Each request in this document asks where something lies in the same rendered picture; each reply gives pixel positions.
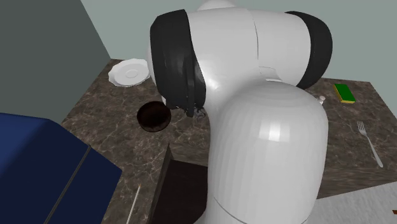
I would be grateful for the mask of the green and yellow sponge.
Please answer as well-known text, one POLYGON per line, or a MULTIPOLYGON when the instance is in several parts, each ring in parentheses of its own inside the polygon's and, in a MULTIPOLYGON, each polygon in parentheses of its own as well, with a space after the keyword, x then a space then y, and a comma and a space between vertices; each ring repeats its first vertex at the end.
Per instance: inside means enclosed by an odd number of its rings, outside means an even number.
POLYGON ((346 84, 336 83, 333 85, 333 88, 340 102, 348 103, 348 104, 353 104, 356 102, 352 92, 350 91, 349 87, 346 84))

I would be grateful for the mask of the pale thin wooden stick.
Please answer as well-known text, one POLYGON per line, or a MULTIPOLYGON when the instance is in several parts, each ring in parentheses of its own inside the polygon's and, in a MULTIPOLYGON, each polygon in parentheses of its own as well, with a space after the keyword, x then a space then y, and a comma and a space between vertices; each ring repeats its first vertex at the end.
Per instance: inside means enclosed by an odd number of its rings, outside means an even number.
POLYGON ((129 212, 129 215, 128 215, 128 218, 127 218, 127 221, 126 221, 125 224, 129 224, 130 223, 130 220, 131 220, 131 217, 132 217, 132 213, 133 213, 133 210, 134 210, 134 206, 136 204, 136 201, 137 201, 137 198, 138 198, 140 190, 141 190, 141 184, 139 184, 139 186, 137 188, 137 191, 136 191, 136 194, 135 194, 135 197, 134 197, 134 200, 133 200, 133 203, 132 203, 132 206, 130 208, 130 212, 129 212))

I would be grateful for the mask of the silver fork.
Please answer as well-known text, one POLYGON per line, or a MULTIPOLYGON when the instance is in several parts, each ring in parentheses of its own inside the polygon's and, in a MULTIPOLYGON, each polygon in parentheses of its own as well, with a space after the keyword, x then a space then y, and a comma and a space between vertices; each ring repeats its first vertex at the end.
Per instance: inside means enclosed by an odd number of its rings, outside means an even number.
POLYGON ((382 161, 381 161, 379 155, 377 154, 377 152, 376 152, 376 150, 375 150, 375 148, 374 148, 374 146, 373 146, 373 144, 372 144, 370 138, 368 137, 368 134, 367 134, 367 132, 366 132, 366 130, 365 130, 364 123, 363 123, 362 121, 357 121, 357 125, 358 125, 359 133, 362 134, 363 136, 365 136, 365 137, 367 138, 368 143, 369 143, 369 145, 370 145, 370 147, 371 147, 371 151, 372 151, 372 153, 373 153, 373 155, 374 155, 374 158, 375 158, 375 160, 376 160, 376 162, 377 162, 377 165, 378 165, 379 167, 383 168, 383 167, 384 167, 384 164, 382 163, 382 161))

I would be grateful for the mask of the white plate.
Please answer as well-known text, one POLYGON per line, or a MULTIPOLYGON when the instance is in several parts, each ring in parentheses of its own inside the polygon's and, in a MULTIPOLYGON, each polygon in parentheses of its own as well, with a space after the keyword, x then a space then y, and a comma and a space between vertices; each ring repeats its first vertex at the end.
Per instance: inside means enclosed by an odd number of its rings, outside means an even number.
POLYGON ((116 87, 140 85, 150 77, 148 63, 144 59, 123 60, 108 73, 109 82, 116 87))

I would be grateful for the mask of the dark blue cabinet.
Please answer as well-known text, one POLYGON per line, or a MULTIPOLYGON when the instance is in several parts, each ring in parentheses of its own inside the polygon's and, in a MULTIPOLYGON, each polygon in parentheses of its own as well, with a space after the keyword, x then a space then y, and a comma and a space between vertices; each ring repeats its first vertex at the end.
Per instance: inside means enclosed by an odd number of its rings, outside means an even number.
POLYGON ((121 174, 59 124, 0 113, 0 224, 101 224, 121 174))

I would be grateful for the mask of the dark brown bowl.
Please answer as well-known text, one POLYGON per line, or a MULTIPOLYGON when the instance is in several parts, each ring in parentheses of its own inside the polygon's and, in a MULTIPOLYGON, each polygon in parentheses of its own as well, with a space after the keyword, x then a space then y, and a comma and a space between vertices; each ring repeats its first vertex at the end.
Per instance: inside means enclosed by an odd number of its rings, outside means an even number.
POLYGON ((147 102, 137 112, 139 125, 147 132, 158 132, 171 121, 171 110, 160 101, 147 102))

